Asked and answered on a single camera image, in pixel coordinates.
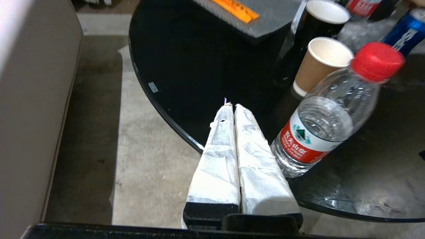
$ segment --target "red bottle cap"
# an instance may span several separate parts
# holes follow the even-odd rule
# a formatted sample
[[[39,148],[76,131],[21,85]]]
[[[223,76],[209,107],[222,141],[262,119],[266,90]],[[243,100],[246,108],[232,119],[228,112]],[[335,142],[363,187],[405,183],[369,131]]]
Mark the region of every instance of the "red bottle cap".
[[[351,62],[351,68],[373,82],[384,82],[404,64],[401,53],[385,43],[368,43],[362,47]]]

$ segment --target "brown paper cup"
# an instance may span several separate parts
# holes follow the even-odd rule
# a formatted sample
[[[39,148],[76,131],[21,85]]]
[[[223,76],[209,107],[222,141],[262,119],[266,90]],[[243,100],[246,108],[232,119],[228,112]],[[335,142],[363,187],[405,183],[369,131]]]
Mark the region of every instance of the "brown paper cup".
[[[354,58],[353,52],[340,41],[329,37],[316,37],[307,46],[295,81],[294,91],[304,97],[330,73],[346,67]]]

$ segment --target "red bottle label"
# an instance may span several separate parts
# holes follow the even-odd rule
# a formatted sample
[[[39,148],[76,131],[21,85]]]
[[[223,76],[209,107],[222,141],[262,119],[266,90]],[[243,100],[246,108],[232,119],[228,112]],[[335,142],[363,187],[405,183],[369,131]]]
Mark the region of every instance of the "red bottle label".
[[[340,142],[326,141],[310,133],[295,110],[289,122],[282,129],[280,142],[285,151],[303,163],[314,163],[336,148]]]
[[[354,15],[369,17],[378,7],[381,0],[351,0],[347,4],[348,10]]]

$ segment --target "black round table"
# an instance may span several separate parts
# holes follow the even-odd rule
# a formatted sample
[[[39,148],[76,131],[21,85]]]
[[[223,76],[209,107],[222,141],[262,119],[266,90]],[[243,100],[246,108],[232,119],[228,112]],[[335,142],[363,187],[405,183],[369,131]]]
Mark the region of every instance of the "black round table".
[[[147,97],[202,152],[225,98],[253,112],[269,143],[284,126],[294,102],[272,72],[286,31],[254,43],[190,0],[142,0],[129,41]],[[424,60],[409,56],[364,127],[289,181],[300,206],[353,219],[425,222]]]

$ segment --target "plastic water bottle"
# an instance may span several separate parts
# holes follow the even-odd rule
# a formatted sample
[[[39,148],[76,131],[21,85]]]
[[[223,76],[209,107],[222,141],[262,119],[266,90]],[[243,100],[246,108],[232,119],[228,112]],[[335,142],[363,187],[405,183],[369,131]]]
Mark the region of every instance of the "plastic water bottle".
[[[390,45],[368,43],[350,66],[318,83],[271,145],[285,177],[303,175],[355,133],[371,115],[380,85],[403,63]]]

